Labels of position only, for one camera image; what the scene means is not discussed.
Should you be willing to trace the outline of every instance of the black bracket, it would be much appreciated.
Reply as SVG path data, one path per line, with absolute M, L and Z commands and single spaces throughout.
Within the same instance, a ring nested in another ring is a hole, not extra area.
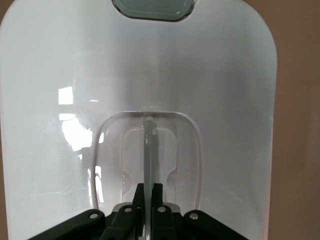
M 87 210 L 30 240 L 138 240 L 145 224 L 144 184 L 136 187 L 132 204 L 117 205 L 105 217 Z M 151 240 L 247 240 L 200 210 L 182 216 L 175 204 L 163 203 L 163 185 L 155 183 L 151 199 Z

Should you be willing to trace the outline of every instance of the curved white surface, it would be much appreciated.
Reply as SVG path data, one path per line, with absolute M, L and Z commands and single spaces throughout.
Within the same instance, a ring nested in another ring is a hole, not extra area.
M 92 208 L 93 139 L 105 119 L 142 111 L 196 123 L 200 209 L 266 239 L 276 68 L 268 27 L 241 1 L 199 0 L 186 19 L 161 22 L 110 0 L 16 0 L 0 29 L 9 238 Z

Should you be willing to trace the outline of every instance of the brown wall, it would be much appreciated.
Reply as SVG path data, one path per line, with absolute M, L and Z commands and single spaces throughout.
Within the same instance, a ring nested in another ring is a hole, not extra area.
M 278 54 L 269 240 L 320 240 L 320 0 L 244 1 L 269 26 Z M 0 0 L 0 20 L 11 2 Z M 2 177 L 0 193 L 5 240 Z

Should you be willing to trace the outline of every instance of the metal rod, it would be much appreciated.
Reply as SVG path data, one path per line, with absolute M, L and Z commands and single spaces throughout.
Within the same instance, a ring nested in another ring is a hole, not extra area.
M 145 240 L 151 240 L 151 198 L 153 189 L 153 140 L 157 134 L 156 123 L 153 117 L 149 116 L 143 124 L 144 129 L 144 204 L 145 204 Z

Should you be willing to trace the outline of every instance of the black plastic part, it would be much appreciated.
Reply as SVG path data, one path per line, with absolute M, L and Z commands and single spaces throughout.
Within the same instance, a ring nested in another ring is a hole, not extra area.
M 197 219 L 192 219 L 191 214 L 196 214 Z M 227 227 L 223 223 L 200 210 L 187 212 L 184 217 L 185 227 L 197 233 L 202 238 L 211 240 L 247 240 L 244 236 Z
M 132 204 L 106 217 L 106 229 L 99 240 L 137 240 L 143 233 L 144 209 L 144 185 L 139 183 Z
M 99 236 L 104 230 L 104 227 L 104 213 L 96 209 L 91 209 L 30 238 L 30 240 L 92 239 L 95 236 Z
M 30 240 L 138 240 L 145 216 L 144 185 L 136 187 L 132 204 L 105 217 L 92 209 L 85 211 Z M 200 210 L 183 217 L 163 203 L 163 185 L 155 183 L 151 199 L 152 240 L 247 240 L 231 228 Z

